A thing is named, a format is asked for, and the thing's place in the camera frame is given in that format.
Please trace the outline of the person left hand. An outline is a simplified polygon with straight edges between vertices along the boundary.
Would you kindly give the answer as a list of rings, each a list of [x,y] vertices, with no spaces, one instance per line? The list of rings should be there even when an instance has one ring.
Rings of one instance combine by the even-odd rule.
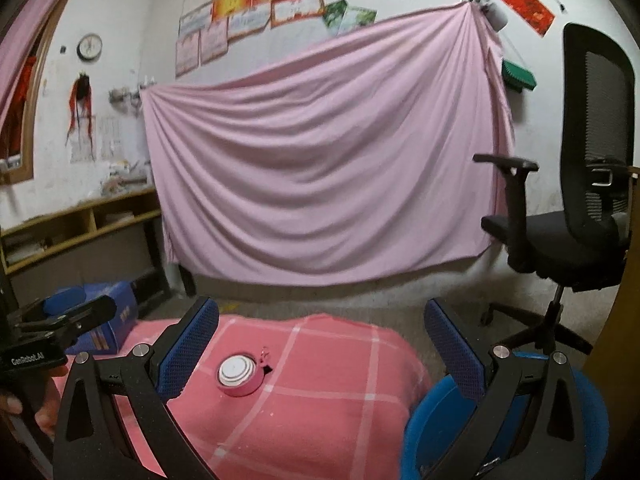
[[[62,365],[50,370],[35,370],[15,386],[2,384],[1,411],[20,416],[25,408],[30,408],[34,414],[28,415],[27,419],[35,422],[39,431],[53,440],[61,405],[61,393],[55,379],[67,374],[68,366]]]

